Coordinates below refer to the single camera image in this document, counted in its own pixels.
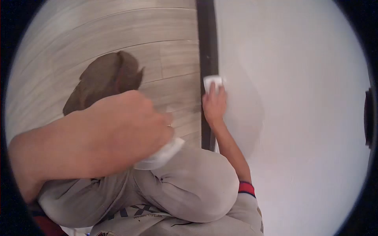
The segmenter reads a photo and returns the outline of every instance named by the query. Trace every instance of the sleeve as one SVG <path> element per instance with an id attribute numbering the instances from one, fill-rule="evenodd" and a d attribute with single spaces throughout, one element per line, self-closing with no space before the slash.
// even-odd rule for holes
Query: sleeve
<path id="1" fill-rule="evenodd" d="M 264 233 L 261 211 L 255 197 L 255 189 L 248 182 L 240 182 L 236 202 L 227 213 L 227 216 L 250 224 L 251 228 L 257 233 L 261 232 L 261 235 Z"/>

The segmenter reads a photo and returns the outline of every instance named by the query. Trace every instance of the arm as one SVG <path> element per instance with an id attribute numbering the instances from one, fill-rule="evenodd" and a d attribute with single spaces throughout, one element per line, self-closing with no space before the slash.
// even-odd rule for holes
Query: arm
<path id="1" fill-rule="evenodd" d="M 8 153 L 21 195 L 30 203 L 47 180 L 121 172 L 172 138 L 171 121 L 141 93 L 128 91 L 17 135 Z"/>
<path id="2" fill-rule="evenodd" d="M 226 99 L 225 88 L 219 87 L 219 92 L 216 94 L 215 84 L 212 83 L 210 93 L 203 96 L 203 111 L 218 141 L 220 154 L 225 156 L 233 166 L 240 181 L 251 183 L 249 166 L 223 121 Z"/>

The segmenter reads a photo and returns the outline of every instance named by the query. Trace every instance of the knee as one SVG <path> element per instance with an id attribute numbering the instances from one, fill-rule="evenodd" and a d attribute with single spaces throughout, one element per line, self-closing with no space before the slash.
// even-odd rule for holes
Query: knee
<path id="1" fill-rule="evenodd" d="M 190 159 L 177 163 L 174 170 L 168 166 L 172 171 L 161 176 L 164 191 L 174 198 L 169 212 L 192 222 L 218 220 L 236 201 L 236 172 L 220 154 L 207 150 L 192 150 L 192 154 Z"/>
<path id="2" fill-rule="evenodd" d="M 100 219 L 98 214 L 90 214 L 88 199 L 83 199 L 78 192 L 54 180 L 44 186 L 38 198 L 38 203 L 45 214 L 58 225 L 68 228 L 82 228 L 95 225 Z"/>

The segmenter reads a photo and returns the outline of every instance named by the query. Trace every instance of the fist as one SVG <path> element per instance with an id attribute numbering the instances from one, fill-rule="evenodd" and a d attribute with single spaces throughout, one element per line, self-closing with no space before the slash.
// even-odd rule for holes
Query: fist
<path id="1" fill-rule="evenodd" d="M 227 94 L 224 86 L 219 86 L 218 94 L 215 91 L 215 83 L 212 82 L 209 94 L 202 97 L 203 112 L 210 127 L 219 121 L 223 121 L 223 115 L 227 108 Z"/>

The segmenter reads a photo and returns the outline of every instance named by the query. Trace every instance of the red sleeve cuff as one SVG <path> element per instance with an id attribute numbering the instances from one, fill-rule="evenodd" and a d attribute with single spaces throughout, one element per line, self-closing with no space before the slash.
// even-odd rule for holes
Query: red sleeve cuff
<path id="1" fill-rule="evenodd" d="M 252 184 L 245 181 L 240 181 L 238 193 L 248 193 L 256 198 L 255 188 L 253 187 Z"/>

